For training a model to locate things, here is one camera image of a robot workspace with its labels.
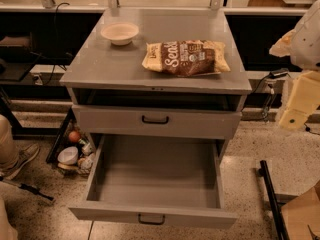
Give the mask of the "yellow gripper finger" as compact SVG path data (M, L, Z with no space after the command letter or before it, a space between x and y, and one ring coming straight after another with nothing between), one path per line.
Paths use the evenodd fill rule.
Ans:
M320 106L320 73L307 71L293 80L293 86L279 119L279 126L288 130L303 127Z
M285 57L290 55L291 40L295 34L294 30L284 34L272 47L269 49L269 54L276 57Z

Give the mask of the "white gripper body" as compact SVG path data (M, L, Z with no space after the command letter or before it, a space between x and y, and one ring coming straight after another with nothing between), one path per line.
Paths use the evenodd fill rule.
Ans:
M313 3L294 28L291 63L303 70L320 70L320 0Z

